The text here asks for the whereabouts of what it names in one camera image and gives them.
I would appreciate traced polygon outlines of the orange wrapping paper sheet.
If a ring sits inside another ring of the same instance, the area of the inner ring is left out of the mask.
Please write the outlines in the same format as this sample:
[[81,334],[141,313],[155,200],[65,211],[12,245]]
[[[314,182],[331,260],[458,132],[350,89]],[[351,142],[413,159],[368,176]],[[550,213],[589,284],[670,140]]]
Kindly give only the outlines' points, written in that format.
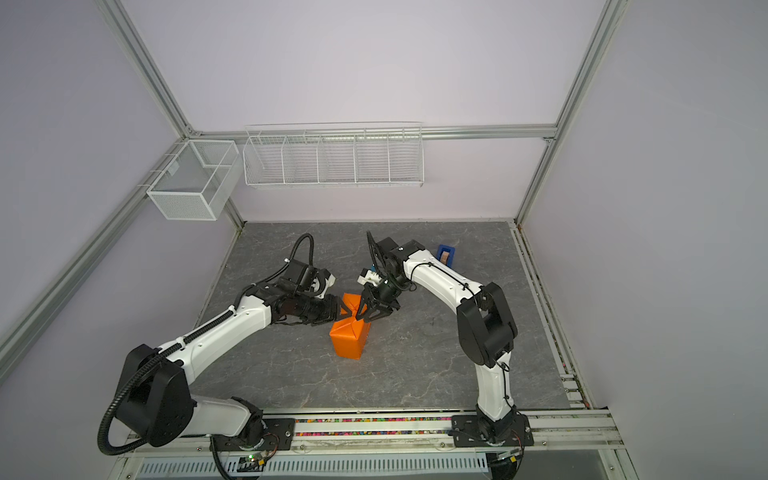
[[[360,300],[360,295],[344,293],[341,298]],[[363,354],[370,327],[369,323],[352,318],[333,322],[329,336],[335,353],[342,358],[359,360]]]

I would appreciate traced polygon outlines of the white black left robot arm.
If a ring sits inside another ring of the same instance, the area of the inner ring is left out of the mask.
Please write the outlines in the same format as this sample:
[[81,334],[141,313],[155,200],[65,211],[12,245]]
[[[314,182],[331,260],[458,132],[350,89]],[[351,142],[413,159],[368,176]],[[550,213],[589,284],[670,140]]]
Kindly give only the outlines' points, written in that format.
[[315,265],[313,253],[298,259],[303,244],[313,250],[313,236],[302,234],[277,271],[248,284],[211,320],[159,347],[142,344],[127,354],[97,430],[102,454],[117,456],[193,436],[229,438],[243,450],[265,443],[269,433],[261,408],[240,397],[195,396],[190,387],[220,357],[272,325],[339,320],[344,308],[329,291],[335,278]]

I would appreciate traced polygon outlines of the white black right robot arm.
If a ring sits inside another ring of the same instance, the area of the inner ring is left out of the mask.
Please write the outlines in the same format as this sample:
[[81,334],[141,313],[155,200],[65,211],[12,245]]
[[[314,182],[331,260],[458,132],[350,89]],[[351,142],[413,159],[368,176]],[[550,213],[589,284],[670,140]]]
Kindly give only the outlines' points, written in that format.
[[500,442],[518,415],[507,373],[518,329],[502,288],[455,272],[415,240],[399,245],[390,237],[377,241],[371,232],[366,240],[372,266],[358,277],[363,291],[357,317],[390,316],[400,309],[399,296],[418,287],[447,305],[456,314],[461,349],[475,364],[482,435]]

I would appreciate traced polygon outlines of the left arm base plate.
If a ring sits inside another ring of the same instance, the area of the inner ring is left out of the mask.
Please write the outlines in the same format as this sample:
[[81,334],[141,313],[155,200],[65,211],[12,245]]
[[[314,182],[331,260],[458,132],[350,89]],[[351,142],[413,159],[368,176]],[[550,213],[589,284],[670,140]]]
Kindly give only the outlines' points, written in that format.
[[250,422],[234,437],[214,435],[213,441],[220,452],[254,452],[289,450],[294,436],[294,418],[262,418]]

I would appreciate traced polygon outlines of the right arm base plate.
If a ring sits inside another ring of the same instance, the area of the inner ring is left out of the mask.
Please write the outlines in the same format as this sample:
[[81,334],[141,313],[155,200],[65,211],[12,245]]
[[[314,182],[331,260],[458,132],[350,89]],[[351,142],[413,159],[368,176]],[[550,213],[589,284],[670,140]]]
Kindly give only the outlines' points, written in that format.
[[497,421],[481,413],[454,415],[448,434],[457,447],[528,447],[535,443],[528,417],[516,410]]

